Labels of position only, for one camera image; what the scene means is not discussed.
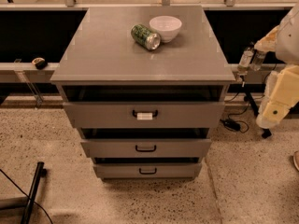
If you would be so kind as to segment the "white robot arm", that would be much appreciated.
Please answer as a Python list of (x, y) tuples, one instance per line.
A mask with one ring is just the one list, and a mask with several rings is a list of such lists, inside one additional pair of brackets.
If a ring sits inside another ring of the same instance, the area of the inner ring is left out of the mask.
[(256, 123), (270, 129), (278, 125), (299, 102), (299, 4), (296, 4), (254, 48), (274, 52), (286, 67), (271, 72), (264, 90)]

